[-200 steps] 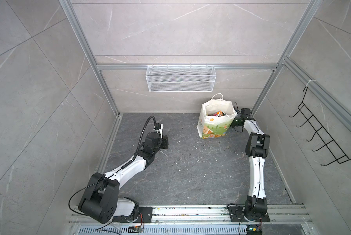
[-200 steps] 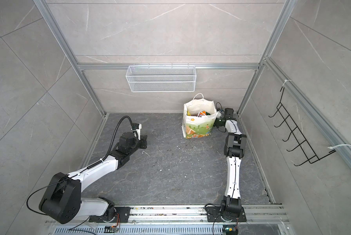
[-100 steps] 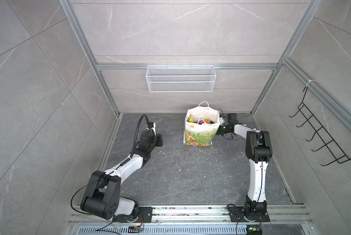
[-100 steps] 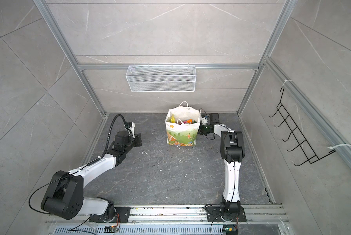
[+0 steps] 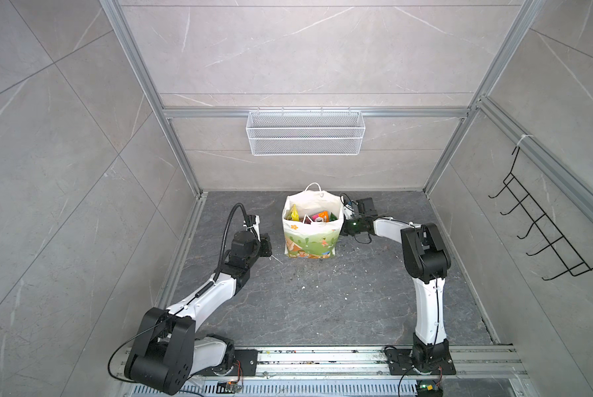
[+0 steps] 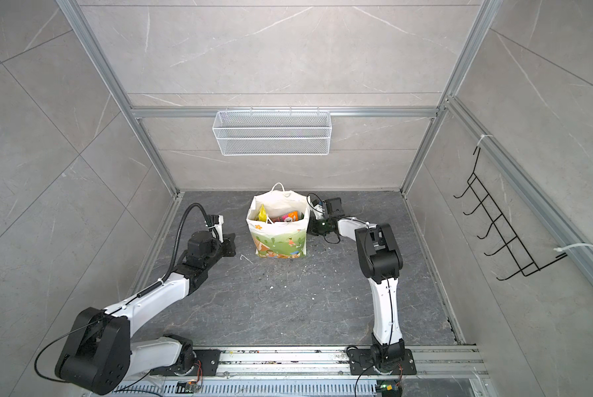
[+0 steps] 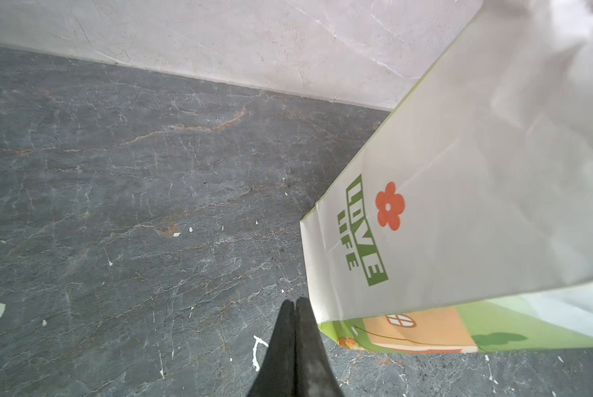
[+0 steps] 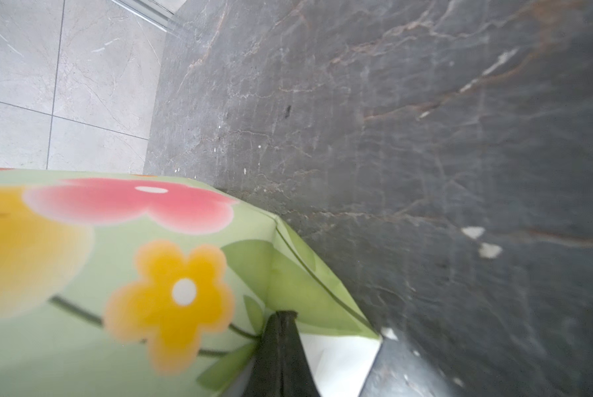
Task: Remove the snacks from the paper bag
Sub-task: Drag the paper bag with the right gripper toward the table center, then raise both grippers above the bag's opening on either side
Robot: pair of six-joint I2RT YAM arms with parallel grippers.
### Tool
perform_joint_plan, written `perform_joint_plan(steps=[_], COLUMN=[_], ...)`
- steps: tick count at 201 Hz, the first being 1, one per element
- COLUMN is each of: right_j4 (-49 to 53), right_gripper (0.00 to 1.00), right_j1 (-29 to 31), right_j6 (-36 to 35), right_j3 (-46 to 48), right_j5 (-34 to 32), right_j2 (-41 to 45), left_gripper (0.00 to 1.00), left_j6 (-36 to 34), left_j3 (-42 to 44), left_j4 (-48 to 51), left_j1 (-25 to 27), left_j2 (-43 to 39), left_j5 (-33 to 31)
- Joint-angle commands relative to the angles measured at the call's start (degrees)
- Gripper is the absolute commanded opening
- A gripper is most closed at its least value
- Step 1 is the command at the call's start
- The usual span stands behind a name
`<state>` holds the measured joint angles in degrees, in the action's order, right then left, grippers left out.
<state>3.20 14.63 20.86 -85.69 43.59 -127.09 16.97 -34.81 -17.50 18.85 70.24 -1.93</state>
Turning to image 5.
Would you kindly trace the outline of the orange pink Fox's candy packet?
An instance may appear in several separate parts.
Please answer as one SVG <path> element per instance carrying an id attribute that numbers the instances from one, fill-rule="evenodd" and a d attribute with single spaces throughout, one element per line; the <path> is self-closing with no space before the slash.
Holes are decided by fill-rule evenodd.
<path id="1" fill-rule="evenodd" d="M 308 217 L 312 223 L 328 223 L 330 221 L 330 213 L 328 211 L 321 211 Z"/>

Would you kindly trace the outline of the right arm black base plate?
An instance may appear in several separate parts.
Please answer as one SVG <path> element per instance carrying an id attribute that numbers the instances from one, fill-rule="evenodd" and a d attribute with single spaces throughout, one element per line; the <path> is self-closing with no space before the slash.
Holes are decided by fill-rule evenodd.
<path id="1" fill-rule="evenodd" d="M 455 364 L 448 351 L 438 348 L 435 352 L 429 348 L 403 349 L 385 347 L 384 355 L 391 375 L 455 375 Z"/>

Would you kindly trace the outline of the yellow green snack packet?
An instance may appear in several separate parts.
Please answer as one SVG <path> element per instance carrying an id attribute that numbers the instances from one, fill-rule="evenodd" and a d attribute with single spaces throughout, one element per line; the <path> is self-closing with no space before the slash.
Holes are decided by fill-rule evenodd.
<path id="1" fill-rule="evenodd" d="M 300 221 L 300 215 L 298 213 L 298 208 L 295 204 L 293 204 L 291 206 L 291 208 L 287 211 L 286 214 L 286 220 L 288 221 L 293 221 L 293 222 L 299 222 Z"/>

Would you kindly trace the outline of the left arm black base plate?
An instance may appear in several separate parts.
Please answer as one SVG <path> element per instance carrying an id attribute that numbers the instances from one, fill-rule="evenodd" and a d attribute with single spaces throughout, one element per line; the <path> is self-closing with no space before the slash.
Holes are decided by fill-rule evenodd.
<path id="1" fill-rule="evenodd" d="M 232 366 L 207 368 L 198 372 L 203 376 L 234 376 L 250 377 L 256 375 L 259 351 L 254 349 L 236 349 Z"/>

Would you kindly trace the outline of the floral paper gift bag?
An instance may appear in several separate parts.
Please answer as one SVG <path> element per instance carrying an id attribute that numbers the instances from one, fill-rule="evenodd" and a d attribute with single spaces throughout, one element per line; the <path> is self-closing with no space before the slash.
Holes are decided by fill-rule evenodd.
<path id="1" fill-rule="evenodd" d="M 295 204 L 300 215 L 299 222 L 286 220 L 287 211 Z M 312 223 L 308 217 L 328 211 L 328 223 Z M 285 254 L 290 258 L 326 259 L 336 254 L 336 243 L 344 225 L 341 197 L 333 195 L 314 182 L 302 192 L 288 195 L 283 212 Z"/>

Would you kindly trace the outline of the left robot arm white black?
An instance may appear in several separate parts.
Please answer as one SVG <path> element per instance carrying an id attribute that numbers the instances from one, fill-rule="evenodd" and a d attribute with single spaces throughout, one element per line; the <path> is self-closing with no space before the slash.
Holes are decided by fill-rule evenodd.
<path id="1" fill-rule="evenodd" d="M 250 279 L 252 266 L 272 256 L 267 233 L 235 233 L 231 248 L 215 274 L 198 290 L 167 309 L 144 314 L 124 364 L 124 377 L 174 395 L 191 375 L 211 370 L 226 375 L 235 367 L 234 342 L 209 334 L 196 337 L 202 324 Z"/>

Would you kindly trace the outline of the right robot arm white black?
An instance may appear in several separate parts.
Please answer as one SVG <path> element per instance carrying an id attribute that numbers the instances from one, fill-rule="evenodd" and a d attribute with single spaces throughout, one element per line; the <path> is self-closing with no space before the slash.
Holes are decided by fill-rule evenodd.
<path id="1" fill-rule="evenodd" d="M 371 198 L 352 200 L 341 195 L 343 236 L 367 233 L 387 238 L 402 246 L 402 263 L 412 277 L 417 323 L 410 353 L 412 370 L 420 374 L 434 371 L 453 373 L 450 346 L 444 325 L 444 287 L 451 268 L 450 254 L 434 223 L 412 223 L 379 216 Z"/>

